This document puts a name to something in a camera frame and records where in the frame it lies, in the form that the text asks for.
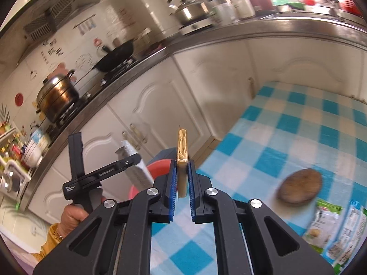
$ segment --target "white kitchen cabinet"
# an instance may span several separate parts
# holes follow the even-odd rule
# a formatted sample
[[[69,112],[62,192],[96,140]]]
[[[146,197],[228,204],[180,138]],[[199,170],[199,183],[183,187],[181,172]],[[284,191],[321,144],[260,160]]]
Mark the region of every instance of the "white kitchen cabinet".
[[[191,156],[211,136],[172,58],[134,80],[108,104],[153,156],[177,146],[180,127],[188,131]]]
[[[174,55],[214,136],[222,140],[251,103],[254,77],[244,40],[197,47]]]
[[[107,105],[88,121],[81,130],[86,173],[118,160],[115,151],[121,146],[123,131],[128,132]],[[132,141],[130,134],[128,134],[128,139]],[[152,158],[144,148],[140,148],[138,152],[145,162]],[[62,192],[63,183],[70,179],[67,146],[43,178],[29,204],[29,209],[47,222],[59,222],[64,207],[71,203],[65,200]],[[121,202],[128,199],[131,182],[122,172],[104,180],[102,188],[105,197]]]
[[[363,52],[363,71],[361,81],[361,93],[359,95],[360,100],[367,100],[367,52]]]
[[[277,80],[329,92],[358,96],[363,51],[310,38],[248,40],[258,85]]]

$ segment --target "person's hand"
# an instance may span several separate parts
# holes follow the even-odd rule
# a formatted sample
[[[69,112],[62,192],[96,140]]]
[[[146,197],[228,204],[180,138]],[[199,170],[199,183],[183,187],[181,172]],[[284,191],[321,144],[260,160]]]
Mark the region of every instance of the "person's hand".
[[[104,202],[105,200],[106,198],[102,196],[101,201]],[[67,205],[64,208],[64,212],[62,212],[61,221],[57,225],[58,234],[65,238],[87,217],[88,213],[84,209],[74,205]]]

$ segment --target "stainless steel countertop edge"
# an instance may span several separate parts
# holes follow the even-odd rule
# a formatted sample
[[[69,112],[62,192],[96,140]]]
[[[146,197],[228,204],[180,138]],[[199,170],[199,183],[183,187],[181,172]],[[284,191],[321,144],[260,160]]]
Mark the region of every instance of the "stainless steel countertop edge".
[[[153,66],[175,53],[203,45],[246,38],[280,36],[337,41],[367,51],[367,30],[364,30],[362,26],[359,29],[346,23],[311,17],[302,17],[301,19],[299,17],[268,20],[250,19],[225,27],[208,29],[189,36],[177,34],[168,40],[166,48],[144,59],[99,93],[65,128],[50,147],[39,167],[34,171],[32,179],[25,189],[20,210],[24,211],[28,207],[43,177],[66,147],[67,137],[78,132],[108,101]]]

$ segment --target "range hood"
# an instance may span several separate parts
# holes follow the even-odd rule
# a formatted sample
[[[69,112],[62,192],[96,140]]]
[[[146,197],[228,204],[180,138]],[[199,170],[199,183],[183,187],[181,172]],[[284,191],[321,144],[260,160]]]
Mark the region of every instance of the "range hood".
[[[40,42],[100,0],[31,0],[0,31],[0,80]]]

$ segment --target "floor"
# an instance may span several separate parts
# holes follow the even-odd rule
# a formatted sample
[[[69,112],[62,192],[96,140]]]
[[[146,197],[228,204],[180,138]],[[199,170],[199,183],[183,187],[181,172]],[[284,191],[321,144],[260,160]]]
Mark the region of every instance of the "floor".
[[[192,157],[195,162],[195,167],[199,166],[208,158],[210,153],[219,145],[220,141],[211,137],[206,143],[200,148],[200,150]]]

